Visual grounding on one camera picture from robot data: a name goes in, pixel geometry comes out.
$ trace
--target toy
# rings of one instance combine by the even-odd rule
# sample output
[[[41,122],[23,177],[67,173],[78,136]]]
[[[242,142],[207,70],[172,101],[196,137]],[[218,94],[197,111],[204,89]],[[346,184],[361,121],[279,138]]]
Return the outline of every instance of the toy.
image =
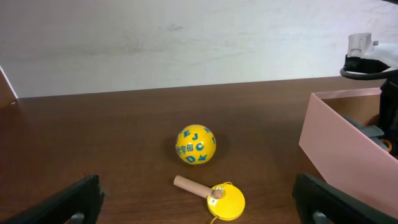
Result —
[[[178,156],[191,165],[204,164],[216,151],[216,138],[206,127],[189,125],[178,134],[175,141]]]
[[[212,223],[217,218],[235,220],[243,213],[244,196],[231,182],[218,184],[211,189],[178,175],[174,178],[174,185],[205,198],[209,211],[215,216]]]

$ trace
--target white trim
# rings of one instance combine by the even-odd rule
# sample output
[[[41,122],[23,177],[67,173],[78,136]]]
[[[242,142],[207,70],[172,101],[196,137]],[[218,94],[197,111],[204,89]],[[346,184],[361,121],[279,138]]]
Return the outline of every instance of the white trim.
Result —
[[[4,75],[4,78],[6,79],[8,85],[10,86],[10,89],[11,89],[12,93],[14,94],[15,99],[18,99],[17,93],[15,93],[14,89],[12,88],[12,85],[11,85],[10,81],[8,80],[6,73],[4,72],[4,70],[2,69],[1,66],[0,66],[0,71]]]

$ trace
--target table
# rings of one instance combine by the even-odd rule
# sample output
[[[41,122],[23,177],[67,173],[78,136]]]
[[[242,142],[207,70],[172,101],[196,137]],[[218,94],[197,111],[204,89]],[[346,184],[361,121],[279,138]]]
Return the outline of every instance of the table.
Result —
[[[173,186],[176,175],[238,186],[246,208],[232,223],[298,223],[295,176],[320,177],[298,145],[310,93],[380,84],[334,77],[19,99],[0,111],[0,220],[99,174],[98,223],[208,223],[205,200]],[[189,124],[216,136],[206,164],[175,152]]]

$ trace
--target cardboard box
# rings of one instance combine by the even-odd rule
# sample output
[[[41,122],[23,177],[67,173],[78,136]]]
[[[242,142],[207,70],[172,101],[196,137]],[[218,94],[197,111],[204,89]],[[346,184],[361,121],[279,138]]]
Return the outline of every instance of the cardboard box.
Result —
[[[379,113],[380,93],[312,93],[299,145],[330,185],[398,218],[398,160],[343,118],[367,125]]]

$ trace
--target wooden handle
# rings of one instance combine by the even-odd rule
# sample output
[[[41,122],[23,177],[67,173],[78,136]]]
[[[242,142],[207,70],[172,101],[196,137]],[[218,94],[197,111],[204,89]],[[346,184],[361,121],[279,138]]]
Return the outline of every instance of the wooden handle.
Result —
[[[207,196],[211,196],[213,194],[213,190],[211,188],[183,178],[179,175],[174,178],[174,185],[203,198],[207,198]]]

